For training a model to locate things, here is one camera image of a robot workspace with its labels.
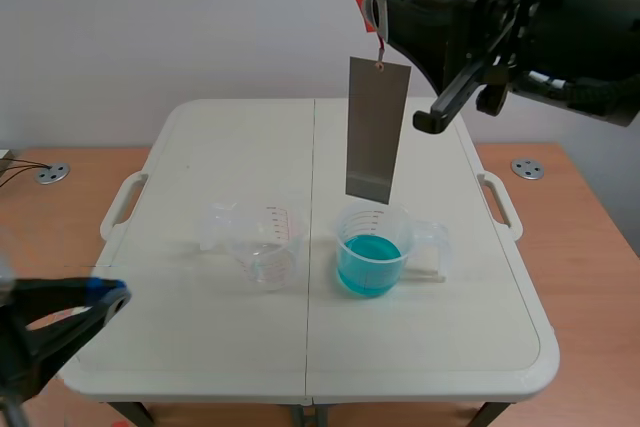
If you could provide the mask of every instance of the plastic measuring cup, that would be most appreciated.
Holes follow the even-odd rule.
[[[291,206],[212,204],[201,225],[200,249],[223,242],[247,279],[276,290],[295,277],[304,234],[303,222]]]
[[[410,257],[435,247],[438,260],[420,266],[425,278],[444,281],[451,264],[447,229],[411,219],[399,206],[356,202],[346,207],[336,225],[338,275],[352,291],[375,297],[389,291]]]

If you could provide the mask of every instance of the white wall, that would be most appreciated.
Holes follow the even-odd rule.
[[[354,0],[0,0],[0,146],[150,144],[192,99],[345,96],[348,57],[376,49]],[[410,93],[432,93],[417,72]],[[472,109],[477,140],[562,142],[640,252],[638,121]]]

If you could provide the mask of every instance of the gray metal plate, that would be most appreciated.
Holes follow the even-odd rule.
[[[389,203],[411,67],[351,57],[347,195]]]
[[[42,185],[54,184],[61,181],[71,171],[69,164],[57,162],[51,165],[50,169],[40,169],[35,175],[36,182]]]
[[[511,162],[511,170],[523,179],[537,180],[544,176],[542,164],[528,158],[515,159]]]

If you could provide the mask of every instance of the measuring cup handle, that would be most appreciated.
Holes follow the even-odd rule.
[[[213,250],[223,240],[232,208],[233,206],[222,204],[207,206],[198,225],[200,250]]]
[[[415,221],[415,241],[422,246],[433,245],[438,249],[436,280],[444,282],[453,262],[447,228],[437,222]]]

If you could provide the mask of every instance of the blue liquid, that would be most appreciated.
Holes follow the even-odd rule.
[[[352,252],[372,260],[393,260],[402,256],[393,242],[376,235],[357,235],[347,240],[345,245]],[[376,264],[339,248],[340,279],[350,290],[367,297],[382,295],[391,289],[398,281],[403,267],[404,259]]]

